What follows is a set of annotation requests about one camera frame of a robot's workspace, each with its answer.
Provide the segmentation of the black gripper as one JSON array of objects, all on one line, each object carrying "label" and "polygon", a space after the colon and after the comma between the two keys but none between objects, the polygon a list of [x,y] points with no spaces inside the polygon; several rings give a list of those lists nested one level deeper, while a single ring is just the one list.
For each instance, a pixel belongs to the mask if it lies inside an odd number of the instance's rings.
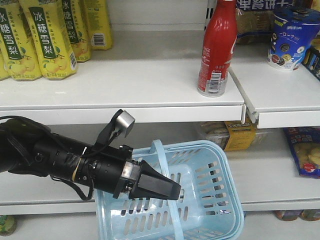
[{"label": "black gripper", "polygon": [[177,200],[181,185],[163,176],[145,160],[132,159],[133,148],[106,147],[100,153],[92,153],[79,165],[79,183],[113,194],[130,192],[129,199],[154,198]]}]

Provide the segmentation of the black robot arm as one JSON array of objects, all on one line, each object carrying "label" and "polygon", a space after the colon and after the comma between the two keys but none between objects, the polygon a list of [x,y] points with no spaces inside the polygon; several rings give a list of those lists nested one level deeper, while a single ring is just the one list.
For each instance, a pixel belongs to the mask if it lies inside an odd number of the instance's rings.
[{"label": "black robot arm", "polygon": [[181,186],[158,173],[146,161],[132,158],[127,145],[111,147],[127,135],[135,120],[123,113],[112,118],[94,145],[53,133],[49,127],[22,116],[3,116],[0,123],[0,170],[19,175],[51,177],[78,194],[83,201],[94,190],[121,193],[130,199],[177,200]]}]

